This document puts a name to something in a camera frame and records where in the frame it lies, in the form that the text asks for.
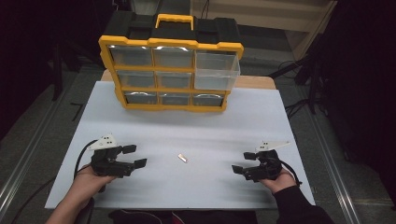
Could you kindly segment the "yellow black drawer organizer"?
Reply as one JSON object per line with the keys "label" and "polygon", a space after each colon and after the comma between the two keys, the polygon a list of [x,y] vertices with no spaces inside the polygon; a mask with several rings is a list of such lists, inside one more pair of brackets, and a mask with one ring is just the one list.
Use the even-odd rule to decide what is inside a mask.
{"label": "yellow black drawer organizer", "polygon": [[148,16],[129,11],[115,12],[99,38],[101,57],[106,69],[109,65],[109,45],[186,47],[197,52],[234,54],[239,61],[244,52],[237,24],[233,19],[198,19],[191,15],[175,14]]}

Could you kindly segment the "white board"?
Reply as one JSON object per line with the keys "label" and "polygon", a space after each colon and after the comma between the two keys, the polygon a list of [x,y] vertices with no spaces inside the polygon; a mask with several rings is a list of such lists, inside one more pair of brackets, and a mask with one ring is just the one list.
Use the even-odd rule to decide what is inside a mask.
{"label": "white board", "polygon": [[[100,208],[265,209],[276,207],[268,189],[233,172],[253,166],[244,158],[263,141],[289,141],[279,158],[296,172],[308,201],[314,199],[279,91],[233,89],[221,113],[126,110],[109,81],[95,84],[45,206],[68,191],[77,163],[90,162],[85,146],[108,133],[121,146],[136,145],[120,161],[146,159],[95,198]],[[177,155],[183,154],[188,162]]]}

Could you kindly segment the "clear plastic organizer drawer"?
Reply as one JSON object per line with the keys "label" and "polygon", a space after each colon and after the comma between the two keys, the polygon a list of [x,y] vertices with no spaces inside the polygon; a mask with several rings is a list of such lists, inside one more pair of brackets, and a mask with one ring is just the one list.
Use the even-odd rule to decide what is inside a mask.
{"label": "clear plastic organizer drawer", "polygon": [[239,60],[234,54],[195,54],[194,88],[197,90],[230,91],[239,75]]}

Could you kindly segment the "black metal stand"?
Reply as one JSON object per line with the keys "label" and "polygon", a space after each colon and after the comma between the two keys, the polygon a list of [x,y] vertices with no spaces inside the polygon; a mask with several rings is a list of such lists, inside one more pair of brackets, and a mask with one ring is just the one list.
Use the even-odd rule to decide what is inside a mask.
{"label": "black metal stand", "polygon": [[52,47],[53,54],[53,96],[52,100],[57,101],[63,91],[62,57],[60,43],[56,42]]}

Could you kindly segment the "person's dark clothing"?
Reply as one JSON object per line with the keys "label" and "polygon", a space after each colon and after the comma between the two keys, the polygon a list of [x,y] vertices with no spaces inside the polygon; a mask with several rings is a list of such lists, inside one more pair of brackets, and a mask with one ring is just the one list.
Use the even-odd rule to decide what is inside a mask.
{"label": "person's dark clothing", "polygon": [[113,224],[258,224],[253,211],[138,211],[116,210]]}

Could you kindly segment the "light wooden shelf unit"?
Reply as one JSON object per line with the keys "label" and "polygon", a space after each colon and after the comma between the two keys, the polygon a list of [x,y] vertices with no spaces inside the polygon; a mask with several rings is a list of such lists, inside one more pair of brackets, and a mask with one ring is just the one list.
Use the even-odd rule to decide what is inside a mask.
{"label": "light wooden shelf unit", "polygon": [[[190,0],[200,17],[206,0]],[[295,59],[302,59],[323,33],[337,0],[209,0],[209,19],[234,18],[238,24],[284,30]]]}

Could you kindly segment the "metal floor rail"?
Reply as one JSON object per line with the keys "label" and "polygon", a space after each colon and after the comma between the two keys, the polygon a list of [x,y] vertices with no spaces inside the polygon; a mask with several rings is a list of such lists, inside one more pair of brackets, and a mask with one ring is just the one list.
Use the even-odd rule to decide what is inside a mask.
{"label": "metal floor rail", "polygon": [[357,213],[355,205],[352,202],[350,194],[347,190],[347,186],[336,166],[334,159],[332,158],[332,153],[330,147],[325,139],[325,135],[318,124],[318,119],[315,115],[310,112],[310,109],[306,109],[306,113],[310,119],[313,126],[317,139],[319,141],[320,150],[322,152],[322,157],[326,170],[328,172],[329,178],[332,182],[332,187],[334,193],[337,197],[337,201],[343,211],[344,217],[347,224],[361,224],[361,219]]}
{"label": "metal floor rail", "polygon": [[49,104],[49,108],[44,114],[43,119],[38,123],[33,136],[30,138],[28,145],[21,154],[21,157],[16,163],[16,166],[10,177],[7,179],[3,187],[0,188],[0,220],[6,215],[6,212],[11,205],[22,180],[26,176],[26,173],[33,162],[38,146],[41,143],[41,139],[50,126],[50,123],[63,99],[64,94],[62,93],[55,101],[52,101]]}

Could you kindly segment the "person's left hand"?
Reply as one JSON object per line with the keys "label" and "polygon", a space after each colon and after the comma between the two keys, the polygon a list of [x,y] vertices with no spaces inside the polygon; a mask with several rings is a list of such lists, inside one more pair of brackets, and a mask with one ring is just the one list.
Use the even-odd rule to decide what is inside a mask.
{"label": "person's left hand", "polygon": [[82,209],[102,187],[115,179],[115,176],[99,176],[90,165],[85,165],[78,171],[73,184],[66,193],[64,200],[67,205]]}

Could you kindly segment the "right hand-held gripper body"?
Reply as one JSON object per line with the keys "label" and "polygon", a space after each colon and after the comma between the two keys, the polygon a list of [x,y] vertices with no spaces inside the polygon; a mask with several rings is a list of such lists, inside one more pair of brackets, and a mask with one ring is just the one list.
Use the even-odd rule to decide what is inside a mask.
{"label": "right hand-held gripper body", "polygon": [[282,162],[276,150],[289,145],[289,141],[263,141],[255,148],[260,164],[255,167],[243,168],[242,175],[246,180],[259,182],[261,179],[276,180],[282,170]]}

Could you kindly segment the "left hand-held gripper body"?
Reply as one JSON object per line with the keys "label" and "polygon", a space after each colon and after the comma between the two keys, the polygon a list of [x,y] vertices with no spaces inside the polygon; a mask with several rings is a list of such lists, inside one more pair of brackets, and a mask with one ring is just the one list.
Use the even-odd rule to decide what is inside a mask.
{"label": "left hand-held gripper body", "polygon": [[122,153],[122,148],[123,146],[118,145],[111,133],[94,141],[88,146],[88,150],[93,152],[92,169],[101,176],[108,175],[119,178],[129,176],[134,170],[134,163],[117,161],[118,155]]}

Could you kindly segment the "set of clear drawers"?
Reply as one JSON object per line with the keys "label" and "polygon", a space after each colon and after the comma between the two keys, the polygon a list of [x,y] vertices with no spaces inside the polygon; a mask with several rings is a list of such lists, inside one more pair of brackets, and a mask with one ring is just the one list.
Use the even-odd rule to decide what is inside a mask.
{"label": "set of clear drawers", "polygon": [[107,47],[115,93],[128,109],[220,111],[230,91],[217,77],[197,75],[206,55],[186,47]]}

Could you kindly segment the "person's right hand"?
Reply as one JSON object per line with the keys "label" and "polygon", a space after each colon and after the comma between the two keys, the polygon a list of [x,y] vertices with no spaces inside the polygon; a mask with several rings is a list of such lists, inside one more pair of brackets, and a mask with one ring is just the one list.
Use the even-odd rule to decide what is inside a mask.
{"label": "person's right hand", "polygon": [[261,179],[260,182],[267,187],[273,194],[296,185],[296,181],[292,174],[286,170],[282,169],[276,180],[271,179]]}

